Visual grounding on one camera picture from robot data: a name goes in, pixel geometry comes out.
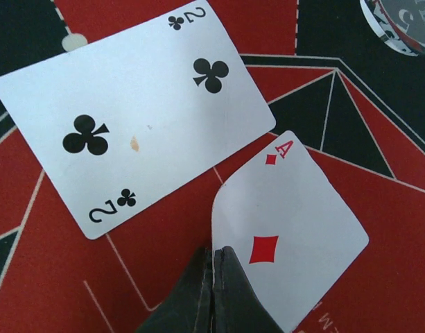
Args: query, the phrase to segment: red diamond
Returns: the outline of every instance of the red diamond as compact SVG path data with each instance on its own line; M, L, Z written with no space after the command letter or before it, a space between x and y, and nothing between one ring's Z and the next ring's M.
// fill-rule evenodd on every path
M275 165L276 160L277 160L277 155L267 154L265 164Z
M249 263L274 262L275 248L277 247L278 236L257 237L254 236L251 259Z

